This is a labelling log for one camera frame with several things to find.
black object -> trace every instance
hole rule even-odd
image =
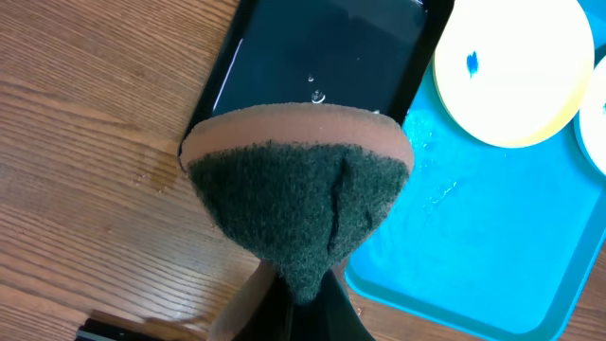
[[[365,6],[368,9],[376,8],[379,5],[383,6],[384,9],[389,9],[390,7],[395,8],[396,6],[400,6],[400,7],[402,6],[402,1],[400,1],[400,0],[381,0],[378,2],[373,2],[370,0],[367,0],[367,1],[366,0],[365,1],[361,1],[361,0],[356,0],[356,1],[354,1],[354,0],[330,0],[330,1],[296,0],[293,2],[290,2],[290,1],[289,2],[283,2],[283,1],[276,2],[276,0],[242,0],[232,19],[231,26],[228,29],[227,34],[225,35],[223,45],[219,51],[219,55],[213,66],[212,72],[210,73],[210,76],[206,82],[205,89],[204,89],[202,95],[200,96],[198,105],[196,106],[196,109],[194,110],[194,113],[190,119],[190,122],[187,125],[186,131],[184,134],[184,139],[191,132],[191,130],[197,123],[213,116],[213,111],[215,110],[215,106],[217,105],[218,99],[222,93],[223,88],[225,87],[227,76],[230,74],[230,70],[231,70],[232,66],[234,66],[233,62],[235,61],[235,57],[238,53],[240,45],[243,42],[242,37],[244,37],[244,34],[247,33],[247,29],[249,28],[249,24],[251,23],[251,20],[253,19],[253,14],[255,12],[255,9],[258,6],[263,5],[264,10],[266,10],[266,11],[275,10],[276,17],[279,15],[284,16],[286,14],[291,14],[289,12],[287,12],[287,13],[281,12],[281,11],[284,11],[285,9],[274,9],[274,7],[276,7],[277,4],[279,4],[279,3],[288,4],[288,6],[293,6],[294,4],[297,4],[298,6],[306,6],[306,5],[301,5],[301,4],[307,4],[307,3],[321,4],[324,7],[318,8],[318,11],[326,10],[329,12],[330,17],[327,17],[327,20],[318,21],[319,27],[323,27],[322,25],[328,25],[327,23],[331,22],[332,19],[341,23],[338,26],[332,27],[332,28],[335,28],[336,30],[339,30],[340,27],[342,27],[343,25],[349,25],[348,29],[352,30],[353,33],[352,32],[348,33],[349,34],[348,36],[343,36],[343,35],[338,35],[337,33],[332,33],[331,29],[325,29],[325,30],[320,29],[319,31],[317,31],[317,33],[314,33],[315,36],[319,37],[318,40],[321,41],[320,43],[314,42],[313,37],[311,37],[311,38],[308,37],[307,40],[305,40],[306,46],[314,47],[314,46],[321,45],[322,49],[320,51],[324,51],[328,54],[328,56],[326,56],[326,58],[328,60],[323,61],[326,63],[317,63],[317,61],[311,61],[311,62],[305,64],[306,66],[309,66],[311,68],[320,68],[320,69],[322,69],[323,65],[326,66],[326,64],[338,66],[340,59],[343,59],[342,60],[343,63],[351,63],[350,54],[357,53],[356,51],[358,51],[358,52],[360,51],[360,49],[356,45],[358,42],[358,36],[354,36],[353,38],[351,37],[351,34],[357,34],[355,32],[360,32],[361,35],[365,35],[364,37],[362,37],[362,36],[360,37],[360,39],[364,38],[365,42],[373,42],[379,38],[387,39],[387,40],[390,39],[389,37],[385,38],[384,37],[385,34],[371,32],[371,28],[368,27],[367,22],[365,22],[365,24],[364,24],[364,23],[359,23],[360,21],[356,21],[355,19],[349,18],[349,20],[348,20],[348,15],[350,15],[351,12],[353,11],[353,9],[351,9],[351,8],[358,6],[358,8],[356,10],[364,11],[364,9],[360,9],[360,6]],[[423,77],[423,74],[425,72],[425,69],[427,68],[427,65],[429,64],[429,62],[432,58],[432,55],[437,46],[437,42],[438,42],[438,40],[442,34],[442,31],[446,26],[448,18],[450,17],[450,14],[453,10],[454,0],[409,0],[409,1],[406,1],[405,3],[406,3],[406,6],[410,6],[410,8],[416,7],[416,9],[414,9],[415,12],[413,13],[412,17],[410,17],[410,15],[409,15],[409,17],[407,17],[407,18],[401,19],[402,21],[405,21],[406,19],[410,19],[406,22],[406,23],[410,23],[410,24],[408,26],[406,25],[406,23],[403,24],[402,22],[384,24],[386,27],[392,27],[391,29],[390,28],[384,29],[384,30],[389,31],[388,33],[393,33],[393,31],[394,31],[393,27],[404,26],[404,32],[403,32],[404,35],[406,34],[406,32],[405,32],[406,27],[415,27],[416,29],[417,28],[420,29],[419,34],[415,33],[415,35],[413,37],[406,36],[403,38],[404,40],[407,40],[407,39],[414,40],[413,43],[407,42],[407,41],[405,42],[406,44],[411,45],[412,50],[408,51],[409,56],[404,56],[406,58],[404,58],[403,60],[404,61],[407,60],[407,63],[405,63],[403,73],[401,73],[400,81],[397,81],[395,84],[395,87],[397,89],[395,89],[395,91],[394,91],[394,89],[389,89],[389,91],[393,91],[394,96],[391,99],[391,103],[388,106],[386,106],[387,109],[386,109],[385,114],[394,118],[397,122],[400,123],[400,125],[403,124],[403,121],[404,121],[405,115],[408,111],[408,108],[410,107],[410,105],[413,101],[413,98],[414,98],[415,94],[417,93],[417,90],[419,89],[419,85],[420,85],[421,79]],[[382,26],[383,25],[383,22],[381,21],[383,18],[382,15],[383,15],[383,17],[385,17],[384,13],[383,14],[379,13],[378,16],[376,16],[372,19],[368,19],[368,20],[373,20],[374,27]],[[387,19],[392,19],[392,17],[389,15],[387,15],[386,17],[387,17]],[[304,31],[306,29],[308,31],[310,30],[309,27],[302,27],[301,31]],[[271,30],[280,31],[280,27],[271,27]],[[333,37],[333,38],[334,37],[338,38],[338,37],[343,36],[348,41],[345,43],[342,43],[342,42],[339,42],[339,39],[331,39],[329,41],[327,41],[326,39],[322,40],[322,37],[326,34],[329,34],[330,37]],[[274,55],[272,55],[271,51],[270,51],[272,44],[274,43],[271,40],[271,38],[268,38],[267,41],[263,41],[262,37],[259,37],[257,35],[256,39],[257,39],[256,42],[260,42],[259,44],[261,45],[261,46],[258,46],[258,48],[257,48],[257,50],[258,50],[257,59],[251,60],[251,61],[247,60],[244,67],[248,67],[250,69],[247,69],[246,71],[242,71],[241,74],[253,73],[252,68],[255,66],[256,63],[266,62],[265,60],[267,60],[267,59],[271,60],[274,57]],[[393,49],[392,43],[390,43],[391,45],[387,45],[387,47]],[[386,49],[386,51],[385,51],[386,54],[391,53],[390,52],[391,49],[389,49],[389,48]],[[291,52],[292,52],[293,56],[290,56],[290,57],[287,56],[287,58],[296,59],[298,55],[305,54],[305,49],[296,50],[296,47],[293,47],[290,50],[292,50]],[[399,52],[393,52],[393,53],[400,53],[399,58],[402,57],[402,55],[401,55],[402,53],[405,54],[405,52],[402,52],[402,50],[399,50]],[[381,61],[378,63],[367,64],[366,66],[367,67],[370,67],[370,66],[381,67],[381,65],[379,65],[379,64],[383,63],[383,64],[387,64],[387,66],[384,66],[382,71],[385,70],[384,69],[385,67],[397,68],[398,65],[393,64],[394,61],[396,60],[394,58],[388,59],[387,60],[388,63],[386,63],[385,61]],[[302,64],[302,63],[305,63],[305,61],[303,61],[303,62],[295,61],[293,63]],[[249,87],[248,89],[252,88],[253,90],[257,91],[255,93],[255,96],[261,94],[263,96],[266,96],[268,100],[276,99],[276,98],[279,99],[279,100],[271,100],[271,102],[262,102],[262,103],[257,103],[257,104],[274,104],[274,103],[279,103],[279,102],[310,101],[309,97],[306,97],[305,100],[297,100],[297,99],[293,99],[289,96],[287,96],[285,98],[280,97],[281,95],[279,93],[281,91],[284,91],[285,88],[288,90],[293,86],[300,87],[300,86],[303,86],[301,84],[302,81],[303,81],[303,83],[307,82],[307,70],[291,70],[291,71],[293,71],[294,74],[296,74],[296,72],[298,72],[298,73],[303,72],[305,74],[305,80],[303,81],[300,78],[297,78],[297,80],[290,80],[288,83],[272,84],[272,86],[274,86],[274,88],[264,89],[263,92],[257,91],[256,86]],[[341,73],[339,73],[339,75],[343,75],[344,77],[346,77],[347,72],[341,72]],[[264,74],[258,75],[258,78],[260,80],[262,80],[266,77],[267,77],[267,75],[264,75]],[[322,80],[317,80],[317,81],[321,87]],[[376,88],[377,86],[380,85],[378,83],[380,83],[380,81],[369,82],[367,84],[367,88],[369,90],[373,90],[374,88]],[[240,89],[234,90],[234,91],[237,92],[238,97],[247,96],[246,91],[240,91]],[[345,102],[335,102],[335,104],[351,106],[351,107],[358,107],[358,108],[367,109],[367,110],[377,109],[377,108],[365,108],[363,106],[356,105],[355,102],[349,102],[349,101],[359,100],[359,98],[362,98],[362,97],[358,96],[356,94],[351,94],[349,99],[345,99]],[[246,106],[250,106],[250,105],[244,105],[242,107],[237,107],[235,109],[243,109],[243,107],[246,107]]]
[[[276,275],[269,292],[234,341],[370,341],[332,271],[322,279],[317,297],[296,305],[286,282]]]
[[[129,331],[117,326],[89,318],[78,328],[75,341],[162,341],[140,332]]]

blue tray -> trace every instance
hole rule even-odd
[[[580,3],[596,46],[606,44],[606,3]],[[484,338],[557,338],[606,236],[606,177],[572,123],[530,148],[482,144],[446,113],[430,67],[404,130],[413,175],[351,256],[348,284]]]

white round lid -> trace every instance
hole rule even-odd
[[[581,147],[593,164],[606,174],[606,58],[594,71],[577,123]]]
[[[464,130],[517,148],[573,118],[593,67],[592,32],[576,0],[456,0],[434,76]]]

black plastic piece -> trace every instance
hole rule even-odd
[[[186,127],[181,140],[182,143],[196,124],[212,116],[213,106],[220,94],[223,80],[227,76],[229,65],[236,54],[238,44],[248,27],[258,1],[241,0],[238,5],[215,64],[206,81],[205,88]],[[423,74],[431,61],[437,42],[453,11],[455,0],[423,0],[422,3],[427,9],[427,22],[402,74],[397,91],[398,95],[392,99],[387,112],[400,125],[403,124],[408,108],[410,108],[417,94]],[[181,155],[181,145],[179,146],[178,155]]]
[[[78,328],[75,341],[162,341],[140,332],[129,331],[89,318]]]
[[[345,291],[332,271],[322,279],[318,296],[307,305],[295,305],[286,282],[274,283],[234,341],[370,341]]]

water droplet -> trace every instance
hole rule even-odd
[[[162,187],[161,189],[158,190],[158,194],[160,194],[160,193],[166,193],[167,189],[169,189],[167,186]]]
[[[135,174],[135,176],[136,176],[136,178],[134,178],[134,180],[131,181],[131,184],[135,185],[135,186],[139,186],[139,184],[143,180],[143,175]]]
[[[423,144],[423,149],[428,153],[433,151],[435,147],[436,147],[436,143],[433,141],[427,141],[427,143]]]
[[[448,195],[448,193],[453,190],[456,187],[456,181],[452,182],[452,184],[450,186],[448,186],[448,188],[446,188],[446,190],[443,191],[442,194],[439,195],[439,198],[437,198],[436,200],[435,197],[431,197],[430,200],[432,202],[432,204],[437,204],[439,202],[441,202],[442,200],[444,200],[444,198],[446,198],[446,196]]]
[[[172,188],[180,172],[173,149],[174,146],[167,146],[164,152],[150,148],[141,150],[135,171],[137,182],[145,185],[146,188],[150,187],[154,193]],[[150,170],[151,164],[155,164],[152,170]]]
[[[315,90],[312,93],[312,103],[318,104],[318,103],[322,103],[324,101],[324,99],[326,99],[326,95],[324,95],[324,93],[320,90]]]

